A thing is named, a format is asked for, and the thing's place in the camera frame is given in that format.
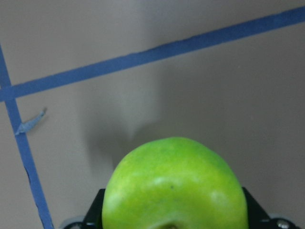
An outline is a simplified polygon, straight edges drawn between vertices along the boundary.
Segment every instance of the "green apple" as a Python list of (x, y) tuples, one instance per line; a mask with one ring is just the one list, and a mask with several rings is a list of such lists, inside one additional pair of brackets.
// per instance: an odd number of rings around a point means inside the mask
[(103, 229), (248, 229), (241, 185), (225, 161), (191, 139), (146, 143), (106, 187)]

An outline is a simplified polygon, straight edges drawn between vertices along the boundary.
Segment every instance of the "screw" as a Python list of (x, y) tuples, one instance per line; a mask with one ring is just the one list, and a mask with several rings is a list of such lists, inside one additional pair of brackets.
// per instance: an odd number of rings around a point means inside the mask
[(279, 219), (277, 222), (276, 222), (277, 226), (281, 229), (289, 229), (290, 228), (290, 224), (283, 220), (283, 219)]

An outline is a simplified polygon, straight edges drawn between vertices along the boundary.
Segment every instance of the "beige surface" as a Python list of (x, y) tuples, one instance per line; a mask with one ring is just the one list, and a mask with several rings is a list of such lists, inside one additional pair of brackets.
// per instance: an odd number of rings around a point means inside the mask
[(4, 0), (12, 84), (304, 6), (305, 0)]
[[(0, 42), (12, 83), (305, 5), (109, 2), (6, 1)], [(304, 227), (304, 41), (302, 23), (17, 99), (24, 121), (47, 108), (28, 139), (55, 227), (86, 213), (123, 155), (172, 135), (218, 152), (268, 212)], [(4, 103), (0, 130), (0, 221), (42, 228)], [(16, 220), (14, 209), (26, 214)]]

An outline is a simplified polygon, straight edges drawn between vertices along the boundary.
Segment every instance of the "blue tape line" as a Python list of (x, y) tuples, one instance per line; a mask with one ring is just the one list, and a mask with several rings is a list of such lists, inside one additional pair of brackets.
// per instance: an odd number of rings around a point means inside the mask
[(305, 7), (215, 30), (0, 90), (0, 102), (132, 68), (305, 21)]
[[(5, 65), (2, 49), (0, 47), (0, 86), (6, 88), (10, 86), (10, 78)], [(21, 117), (15, 99), (6, 100), (5, 105), (10, 118), (10, 123), (14, 133), (21, 123)], [(26, 134), (15, 136), (23, 166), (28, 174), (30, 188), (38, 209), (39, 217), (45, 229), (53, 229), (51, 215), (44, 197), (39, 177), (36, 171), (35, 163), (31, 154), (30, 145)]]

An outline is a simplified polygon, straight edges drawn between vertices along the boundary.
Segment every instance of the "black plastic holder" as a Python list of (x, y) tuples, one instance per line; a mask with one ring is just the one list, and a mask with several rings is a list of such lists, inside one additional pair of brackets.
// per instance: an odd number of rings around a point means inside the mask
[[(285, 218), (270, 218), (265, 210), (243, 187), (247, 201), (249, 229), (301, 229)], [(83, 222), (74, 222), (64, 229), (103, 229), (102, 206), (105, 189), (100, 189), (92, 202)]]

